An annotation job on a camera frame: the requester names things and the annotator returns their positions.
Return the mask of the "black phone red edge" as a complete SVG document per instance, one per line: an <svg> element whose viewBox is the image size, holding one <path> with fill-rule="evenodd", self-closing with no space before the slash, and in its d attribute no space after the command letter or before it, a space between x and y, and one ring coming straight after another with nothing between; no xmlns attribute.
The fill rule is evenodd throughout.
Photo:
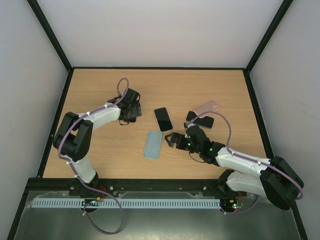
<svg viewBox="0 0 320 240"><path fill-rule="evenodd" d="M136 114L130 114L124 117L123 121L127 123L135 123L137 121L137 115Z"/></svg>

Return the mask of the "light blue phone case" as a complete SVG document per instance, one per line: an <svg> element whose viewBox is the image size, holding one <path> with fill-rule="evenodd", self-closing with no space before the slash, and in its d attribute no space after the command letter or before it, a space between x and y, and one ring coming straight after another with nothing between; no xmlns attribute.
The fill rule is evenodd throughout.
<svg viewBox="0 0 320 240"><path fill-rule="evenodd" d="M157 160L162 145L163 133L160 131L149 131L147 134L143 156L147 159Z"/></svg>

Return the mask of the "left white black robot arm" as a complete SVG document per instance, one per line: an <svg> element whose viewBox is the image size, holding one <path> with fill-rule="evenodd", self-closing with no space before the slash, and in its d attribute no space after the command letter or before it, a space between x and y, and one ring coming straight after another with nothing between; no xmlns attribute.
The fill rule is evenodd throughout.
<svg viewBox="0 0 320 240"><path fill-rule="evenodd" d="M114 121L135 122L142 115L140 98L140 93L129 88L125 94L108 100L97 109L79 114L70 111L64 115L53 147L58 150L58 157L71 167L76 178L86 184L98 178L88 155L93 132Z"/></svg>

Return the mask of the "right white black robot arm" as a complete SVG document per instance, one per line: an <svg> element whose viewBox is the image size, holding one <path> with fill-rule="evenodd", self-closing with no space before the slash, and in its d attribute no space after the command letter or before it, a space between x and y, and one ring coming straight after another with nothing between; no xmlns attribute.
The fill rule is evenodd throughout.
<svg viewBox="0 0 320 240"><path fill-rule="evenodd" d="M226 168L218 183L224 196L248 192L267 198L282 210L289 210L301 196L304 182L282 157L259 158L235 151L211 141L195 124L190 124L185 134L173 132L164 139L171 148L196 153L204 163Z"/></svg>

